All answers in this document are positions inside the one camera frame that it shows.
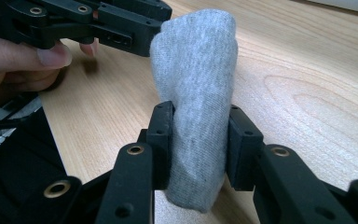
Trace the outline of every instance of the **gray cloth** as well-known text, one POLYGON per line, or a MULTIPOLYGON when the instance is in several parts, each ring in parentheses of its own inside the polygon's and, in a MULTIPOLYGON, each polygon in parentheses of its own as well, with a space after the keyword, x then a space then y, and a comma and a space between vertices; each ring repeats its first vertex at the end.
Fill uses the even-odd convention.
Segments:
POLYGON ((224 180, 238 54, 235 21, 216 9, 166 21, 150 53, 160 101, 172 101, 176 109, 166 196, 178 206, 207 212, 224 180))

